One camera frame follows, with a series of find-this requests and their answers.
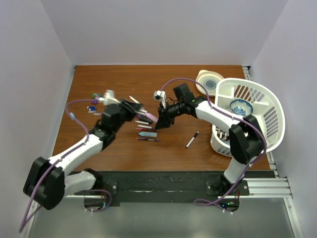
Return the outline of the black cap whiteboard marker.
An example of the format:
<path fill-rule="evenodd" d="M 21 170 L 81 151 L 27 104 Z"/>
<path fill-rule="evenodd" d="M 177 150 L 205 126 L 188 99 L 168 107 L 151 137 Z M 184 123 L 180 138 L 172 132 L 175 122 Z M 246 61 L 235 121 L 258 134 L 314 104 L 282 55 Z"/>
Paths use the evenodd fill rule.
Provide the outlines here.
<path fill-rule="evenodd" d="M 189 146 L 193 143 L 193 141 L 195 140 L 195 138 L 200 134 L 199 131 L 197 131 L 193 137 L 190 139 L 190 141 L 186 144 L 185 148 L 189 148 Z"/>

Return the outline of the light blue highlighter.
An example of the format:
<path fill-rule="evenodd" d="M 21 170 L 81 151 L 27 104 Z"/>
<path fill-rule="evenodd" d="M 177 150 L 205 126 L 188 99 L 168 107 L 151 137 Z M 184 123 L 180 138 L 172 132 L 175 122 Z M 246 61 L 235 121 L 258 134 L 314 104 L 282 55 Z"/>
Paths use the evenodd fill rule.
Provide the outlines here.
<path fill-rule="evenodd" d="M 139 136 L 142 136 L 142 137 L 157 137 L 158 134 L 156 132 L 139 132 L 138 133 Z"/>

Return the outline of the pink highlighter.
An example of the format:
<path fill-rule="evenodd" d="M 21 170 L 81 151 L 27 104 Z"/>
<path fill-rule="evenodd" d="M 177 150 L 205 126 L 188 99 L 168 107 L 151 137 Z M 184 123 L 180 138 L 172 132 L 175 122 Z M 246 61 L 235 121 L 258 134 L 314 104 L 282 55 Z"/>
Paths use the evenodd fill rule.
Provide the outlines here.
<path fill-rule="evenodd" d="M 153 122 L 157 123 L 158 118 L 152 115 L 151 113 L 146 113 L 146 117 L 152 120 Z"/>

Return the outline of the teal tip white marker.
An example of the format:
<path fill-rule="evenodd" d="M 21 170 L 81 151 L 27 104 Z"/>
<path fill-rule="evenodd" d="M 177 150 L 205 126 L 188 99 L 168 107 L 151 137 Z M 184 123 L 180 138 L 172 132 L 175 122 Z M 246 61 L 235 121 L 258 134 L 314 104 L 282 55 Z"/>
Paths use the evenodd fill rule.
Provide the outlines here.
<path fill-rule="evenodd" d="M 139 102 L 138 102 L 135 98 L 133 98 L 132 96 L 129 95 L 129 98 L 130 98 L 134 103 L 139 104 Z"/>

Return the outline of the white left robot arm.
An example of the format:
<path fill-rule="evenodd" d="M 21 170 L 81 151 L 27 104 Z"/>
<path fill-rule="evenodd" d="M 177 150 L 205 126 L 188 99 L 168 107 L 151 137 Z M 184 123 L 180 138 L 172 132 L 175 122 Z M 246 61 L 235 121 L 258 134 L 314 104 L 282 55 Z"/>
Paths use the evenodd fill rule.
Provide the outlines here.
<path fill-rule="evenodd" d="M 143 104 L 110 100 L 86 136 L 64 152 L 48 159 L 37 158 L 29 171 L 23 192 L 47 210 L 56 207 L 72 188 L 67 176 L 91 156 L 106 149 L 125 122 L 131 121 Z"/>

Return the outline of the dark purple gel pen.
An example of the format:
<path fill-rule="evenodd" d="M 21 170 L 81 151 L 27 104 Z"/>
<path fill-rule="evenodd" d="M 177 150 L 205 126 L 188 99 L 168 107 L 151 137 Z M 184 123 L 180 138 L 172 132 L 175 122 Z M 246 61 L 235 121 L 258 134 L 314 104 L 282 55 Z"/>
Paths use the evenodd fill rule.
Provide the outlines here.
<path fill-rule="evenodd" d="M 159 142 L 159 139 L 153 139 L 153 138 L 141 138 L 141 137 L 137 137 L 136 139 L 138 140 L 142 140 L 142 141 L 153 141 L 153 142 Z"/>

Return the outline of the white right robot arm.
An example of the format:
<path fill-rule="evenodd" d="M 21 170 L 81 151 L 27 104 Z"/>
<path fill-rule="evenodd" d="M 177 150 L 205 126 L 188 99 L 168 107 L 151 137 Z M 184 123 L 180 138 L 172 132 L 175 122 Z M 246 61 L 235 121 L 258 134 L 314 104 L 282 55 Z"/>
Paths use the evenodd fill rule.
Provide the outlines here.
<path fill-rule="evenodd" d="M 233 194 L 250 162 L 266 151 L 266 140 L 257 119 L 254 116 L 239 118 L 213 105 L 209 98 L 195 97 L 186 83 L 174 87 L 173 91 L 176 102 L 171 105 L 164 91 L 154 93 L 154 99 L 160 101 L 155 129 L 169 128 L 176 117 L 190 115 L 225 131 L 229 135 L 232 159 L 221 176 L 220 188 L 227 195 Z"/>

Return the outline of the purple black highlighter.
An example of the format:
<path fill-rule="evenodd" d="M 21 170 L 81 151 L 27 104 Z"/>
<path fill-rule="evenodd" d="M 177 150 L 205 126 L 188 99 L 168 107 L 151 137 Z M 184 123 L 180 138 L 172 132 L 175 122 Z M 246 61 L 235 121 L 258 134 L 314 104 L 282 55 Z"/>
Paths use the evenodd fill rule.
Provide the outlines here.
<path fill-rule="evenodd" d="M 153 123 L 153 121 L 151 119 L 149 119 L 148 117 L 146 117 L 146 116 L 137 115 L 137 118 L 139 119 L 139 121 L 146 122 L 148 124 L 152 124 Z"/>

